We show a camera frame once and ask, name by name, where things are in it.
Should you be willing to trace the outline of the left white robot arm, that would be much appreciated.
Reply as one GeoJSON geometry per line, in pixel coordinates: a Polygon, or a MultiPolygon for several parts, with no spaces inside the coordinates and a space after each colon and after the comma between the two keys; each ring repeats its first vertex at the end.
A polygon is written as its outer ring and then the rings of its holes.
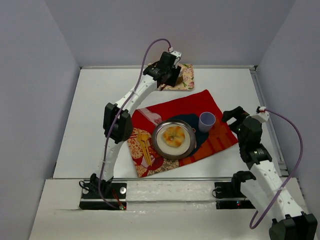
{"type": "Polygon", "coordinates": [[[164,51],[158,61],[140,70],[136,85],[124,97],[105,106],[102,125],[105,134],[103,158],[99,164],[99,174],[90,177],[90,182],[102,200],[111,191],[114,167],[122,144],[133,132],[132,114],[160,85],[176,85],[181,71],[178,66],[181,57],[181,52],[172,49],[164,51]]]}

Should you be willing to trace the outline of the metal tongs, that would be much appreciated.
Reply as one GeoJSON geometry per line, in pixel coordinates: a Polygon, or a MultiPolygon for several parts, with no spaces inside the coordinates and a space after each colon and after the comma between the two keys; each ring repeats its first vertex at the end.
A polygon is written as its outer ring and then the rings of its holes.
{"type": "Polygon", "coordinates": [[[163,91],[165,88],[167,88],[168,85],[167,84],[162,84],[159,88],[160,91],[163,91]]]}

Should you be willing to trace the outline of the dark brown chocolate bread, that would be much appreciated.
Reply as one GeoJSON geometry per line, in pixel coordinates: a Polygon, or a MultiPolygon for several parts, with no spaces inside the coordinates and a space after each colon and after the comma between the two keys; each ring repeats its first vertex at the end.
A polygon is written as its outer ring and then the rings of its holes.
{"type": "Polygon", "coordinates": [[[181,75],[181,76],[179,76],[179,77],[177,78],[176,85],[179,85],[179,84],[181,84],[182,82],[183,82],[183,76],[181,75]]]}

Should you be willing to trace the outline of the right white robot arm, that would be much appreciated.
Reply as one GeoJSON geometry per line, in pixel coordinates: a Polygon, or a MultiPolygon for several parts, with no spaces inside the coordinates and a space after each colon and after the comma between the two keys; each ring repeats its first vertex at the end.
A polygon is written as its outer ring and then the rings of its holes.
{"type": "Polygon", "coordinates": [[[231,179],[232,191],[242,194],[255,207],[249,227],[255,229],[264,218],[271,221],[268,230],[271,240],[313,240],[318,221],[312,213],[296,203],[285,180],[279,177],[272,157],[261,143],[262,124],[269,120],[271,110],[259,106],[255,115],[250,115],[241,106],[223,112],[222,121],[229,124],[236,134],[239,154],[247,165],[247,171],[235,173],[231,179]]]}

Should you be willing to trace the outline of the ring shaped twisted bread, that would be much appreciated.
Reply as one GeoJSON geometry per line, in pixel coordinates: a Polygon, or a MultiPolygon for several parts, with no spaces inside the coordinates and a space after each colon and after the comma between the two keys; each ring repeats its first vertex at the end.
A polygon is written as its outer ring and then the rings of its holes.
{"type": "Polygon", "coordinates": [[[171,126],[163,132],[162,137],[168,146],[178,148],[185,141],[185,132],[184,129],[178,125],[171,126]]]}

